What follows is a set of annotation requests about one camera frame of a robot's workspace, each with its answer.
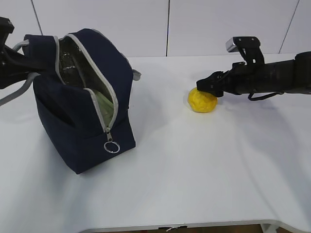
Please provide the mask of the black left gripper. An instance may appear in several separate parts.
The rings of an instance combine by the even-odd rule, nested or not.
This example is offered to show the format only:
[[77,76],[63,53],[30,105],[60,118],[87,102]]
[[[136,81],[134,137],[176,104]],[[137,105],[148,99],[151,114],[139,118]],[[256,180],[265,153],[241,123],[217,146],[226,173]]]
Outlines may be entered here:
[[0,18],[0,88],[26,80],[28,74],[42,72],[46,66],[8,47],[5,42],[14,30],[10,19]]

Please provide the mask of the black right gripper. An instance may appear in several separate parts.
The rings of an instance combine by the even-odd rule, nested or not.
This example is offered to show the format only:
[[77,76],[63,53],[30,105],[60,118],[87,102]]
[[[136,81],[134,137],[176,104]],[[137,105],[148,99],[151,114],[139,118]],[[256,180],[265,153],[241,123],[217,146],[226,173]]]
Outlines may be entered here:
[[232,64],[232,69],[213,72],[210,76],[196,82],[197,90],[207,92],[215,97],[224,93],[233,95],[264,93],[257,83],[266,64],[247,65],[246,62]]

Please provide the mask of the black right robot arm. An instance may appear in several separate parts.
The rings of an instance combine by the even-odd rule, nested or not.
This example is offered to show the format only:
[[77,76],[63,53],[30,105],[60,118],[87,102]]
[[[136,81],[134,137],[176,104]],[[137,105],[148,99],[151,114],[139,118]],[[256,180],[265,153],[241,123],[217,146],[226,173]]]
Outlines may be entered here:
[[224,93],[247,94],[250,101],[265,100],[276,95],[311,93],[311,53],[303,52],[294,59],[265,63],[252,59],[252,63],[237,62],[232,69],[216,71],[205,79],[198,80],[199,91],[218,98]]

